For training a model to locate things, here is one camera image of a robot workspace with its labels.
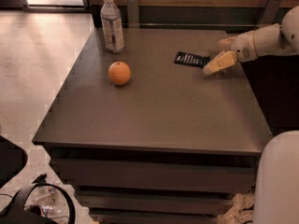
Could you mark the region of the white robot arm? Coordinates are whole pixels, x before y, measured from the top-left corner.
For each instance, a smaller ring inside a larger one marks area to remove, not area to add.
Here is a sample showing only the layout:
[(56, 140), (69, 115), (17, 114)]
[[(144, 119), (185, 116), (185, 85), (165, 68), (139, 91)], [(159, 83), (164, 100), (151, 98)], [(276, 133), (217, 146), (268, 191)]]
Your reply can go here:
[(237, 62), (255, 61), (263, 56), (292, 56), (299, 53), (299, 7), (286, 13), (281, 24), (222, 39), (221, 52), (204, 66), (205, 75), (218, 73)]

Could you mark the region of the white robot shoulder cover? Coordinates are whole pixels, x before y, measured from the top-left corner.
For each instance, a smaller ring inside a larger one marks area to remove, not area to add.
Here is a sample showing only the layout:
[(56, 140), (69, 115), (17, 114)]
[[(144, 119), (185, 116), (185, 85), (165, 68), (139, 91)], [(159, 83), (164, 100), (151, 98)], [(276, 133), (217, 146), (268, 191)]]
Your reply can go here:
[(299, 132), (281, 133), (260, 159), (254, 224), (299, 224)]

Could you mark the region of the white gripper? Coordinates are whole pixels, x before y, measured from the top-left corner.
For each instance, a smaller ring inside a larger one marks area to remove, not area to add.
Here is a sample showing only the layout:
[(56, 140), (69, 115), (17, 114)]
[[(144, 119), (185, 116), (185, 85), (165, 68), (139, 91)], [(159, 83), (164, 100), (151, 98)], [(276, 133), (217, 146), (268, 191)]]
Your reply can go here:
[(237, 60), (241, 63), (254, 61), (258, 55), (254, 46), (254, 32), (249, 31), (236, 37), (227, 37), (219, 42), (221, 50), (229, 50), (220, 52), (213, 60), (204, 66), (205, 75), (212, 75), (228, 67), (233, 66)]

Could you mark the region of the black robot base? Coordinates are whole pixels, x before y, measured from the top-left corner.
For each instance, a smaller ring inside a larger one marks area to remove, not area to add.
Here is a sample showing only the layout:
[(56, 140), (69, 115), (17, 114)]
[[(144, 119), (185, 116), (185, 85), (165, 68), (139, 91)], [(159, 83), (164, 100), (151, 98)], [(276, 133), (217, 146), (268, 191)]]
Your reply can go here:
[(16, 192), (10, 203), (1, 211), (0, 224), (58, 224), (47, 216), (42, 217), (36, 213), (28, 211), (25, 208), (25, 204), (31, 192), (41, 187), (53, 187), (61, 192), (67, 202), (69, 210), (67, 224), (75, 224), (75, 205), (73, 204), (70, 196), (62, 188), (47, 183), (43, 175), (40, 175), (32, 184), (24, 186)]

